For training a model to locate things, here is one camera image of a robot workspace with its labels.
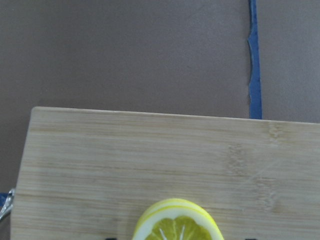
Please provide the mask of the yellow lemon slice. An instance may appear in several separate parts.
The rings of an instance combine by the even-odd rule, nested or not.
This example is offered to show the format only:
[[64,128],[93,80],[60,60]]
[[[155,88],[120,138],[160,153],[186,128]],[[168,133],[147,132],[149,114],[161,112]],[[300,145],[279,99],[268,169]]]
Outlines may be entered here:
[[222,240],[212,216],[201,206],[181,198],[158,201],[136,223],[133,240]]

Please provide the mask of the wooden cutting board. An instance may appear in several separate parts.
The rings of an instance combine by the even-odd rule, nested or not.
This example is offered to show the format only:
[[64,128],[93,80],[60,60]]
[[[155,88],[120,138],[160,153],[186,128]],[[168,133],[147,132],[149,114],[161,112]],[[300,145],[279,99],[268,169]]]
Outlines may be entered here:
[[226,240],[320,237],[320,126],[34,107],[13,240],[129,240],[153,203],[182,198]]

